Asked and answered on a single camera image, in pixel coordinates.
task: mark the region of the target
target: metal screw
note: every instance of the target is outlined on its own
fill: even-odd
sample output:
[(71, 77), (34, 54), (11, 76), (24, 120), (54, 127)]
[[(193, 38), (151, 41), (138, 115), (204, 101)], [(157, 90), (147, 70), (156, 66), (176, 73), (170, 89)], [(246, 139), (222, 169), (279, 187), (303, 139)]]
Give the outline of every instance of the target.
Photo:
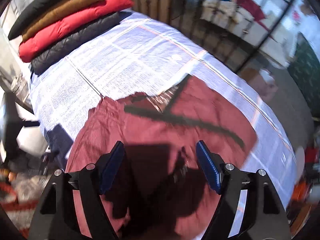
[(231, 164), (231, 163), (227, 163), (227, 164), (226, 164), (226, 169), (227, 169), (227, 170), (232, 171), (234, 168), (235, 168), (235, 167), (234, 167), (233, 164)]
[(60, 176), (61, 173), (62, 173), (62, 170), (55, 170), (54, 171), (55, 176)]
[(264, 176), (264, 175), (267, 174), (266, 171), (263, 170), (263, 169), (260, 169), (258, 172), (259, 172), (259, 174), (260, 174), (261, 176)]
[(86, 169), (87, 169), (88, 171), (91, 171), (91, 170), (93, 170), (95, 167), (96, 167), (96, 165), (94, 165), (93, 163), (90, 163), (90, 164), (88, 164), (88, 165), (86, 166)]

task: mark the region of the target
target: red cloth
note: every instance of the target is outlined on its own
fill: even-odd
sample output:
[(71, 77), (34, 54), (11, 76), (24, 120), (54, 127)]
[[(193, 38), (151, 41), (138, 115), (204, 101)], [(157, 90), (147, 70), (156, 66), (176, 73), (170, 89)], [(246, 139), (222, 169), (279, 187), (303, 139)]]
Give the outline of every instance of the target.
[(260, 22), (260, 20), (264, 19), (265, 16), (259, 5), (257, 5), (253, 0), (237, 0), (237, 4), (250, 12), (254, 17), (254, 20), (268, 30), (268, 28)]
[[(198, 168), (196, 143), (203, 140), (211, 152), (240, 168), (256, 142), (256, 133), (240, 110), (200, 79), (189, 76), (178, 91), (181, 93), (166, 114), (155, 110), (161, 107), (154, 107), (161, 98), (150, 103), (152, 100), (146, 99), (137, 102), (141, 93), (118, 101), (105, 97), (89, 111), (89, 118), (73, 144), (66, 172), (79, 171), (88, 163), (95, 163), (101, 155), (110, 152), (116, 141), (124, 143), (126, 158), (111, 190), (101, 196), (116, 232), (130, 215), (130, 222), (141, 227), (156, 220), (168, 234), (178, 234), (183, 239), (199, 235), (208, 226), (220, 197), (209, 188)], [(232, 132), (243, 144), (240, 146), (234, 137), (220, 131), (143, 117), (143, 112), (130, 114), (128, 106), (132, 105), (148, 109), (158, 117), (182, 116), (208, 122)], [(151, 214), (146, 212), (145, 203), (180, 163), (189, 167), (185, 180), (164, 187), (169, 192), (163, 192), (152, 202)], [(90, 236), (79, 191), (74, 191), (74, 200), (81, 233)]]
[(23, 62), (31, 62), (49, 45), (65, 37), (76, 28), (91, 22), (108, 13), (121, 11), (133, 6), (131, 0), (104, 0), (90, 7), (71, 14), (54, 24), (40, 30), (34, 37), (22, 42), (19, 46), (19, 56)]
[(305, 163), (317, 163), (319, 160), (319, 148), (307, 147), (305, 150)]

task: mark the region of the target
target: black stripe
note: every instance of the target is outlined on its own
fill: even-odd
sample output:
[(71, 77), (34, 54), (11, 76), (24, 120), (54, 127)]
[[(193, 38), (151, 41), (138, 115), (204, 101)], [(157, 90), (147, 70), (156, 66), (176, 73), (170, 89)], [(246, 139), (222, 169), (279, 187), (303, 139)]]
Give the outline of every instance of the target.
[(178, 89), (175, 91), (174, 95), (172, 96), (169, 104), (165, 107), (163, 113), (164, 114), (169, 114), (170, 110), (172, 108), (172, 105), (175, 103), (176, 99), (178, 96), (181, 94), (182, 90), (184, 89), (185, 85), (187, 84), (189, 78), (191, 77), (190, 74), (188, 74), (177, 86)]
[(184, 125), (189, 127), (200, 127), (212, 132), (220, 133), (226, 136), (231, 137), (242, 149), (244, 149), (243, 140), (236, 135), (234, 132), (231, 132), (223, 127), (213, 125), (208, 122), (203, 122), (201, 120), (194, 120), (188, 117), (173, 115), (173, 114), (162, 114), (156, 110), (143, 109), (135, 106), (124, 106), (124, 111), (126, 113), (138, 115), (141, 117), (147, 117), (155, 121), (163, 121), (175, 125)]

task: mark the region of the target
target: dark gray puffer jacket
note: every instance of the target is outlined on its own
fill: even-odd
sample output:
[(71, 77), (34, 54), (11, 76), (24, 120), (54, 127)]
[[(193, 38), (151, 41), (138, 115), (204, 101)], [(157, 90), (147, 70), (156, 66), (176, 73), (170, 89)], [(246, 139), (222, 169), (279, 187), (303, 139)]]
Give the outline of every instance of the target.
[(57, 63), (70, 52), (116, 26), (119, 22), (120, 16), (119, 13), (116, 12), (81, 26), (69, 36), (63, 38), (42, 52), (38, 57), (35, 57), (31, 61), (34, 73), (36, 75), (41, 75), (51, 65)]

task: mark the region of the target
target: green patterned fabric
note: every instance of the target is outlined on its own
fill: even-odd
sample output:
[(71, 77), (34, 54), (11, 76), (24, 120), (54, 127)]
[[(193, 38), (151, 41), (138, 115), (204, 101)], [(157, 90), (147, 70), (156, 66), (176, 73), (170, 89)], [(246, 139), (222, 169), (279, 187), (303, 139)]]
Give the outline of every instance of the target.
[(301, 90), (313, 117), (320, 117), (320, 62), (308, 41), (301, 35), (295, 61), (288, 71)]

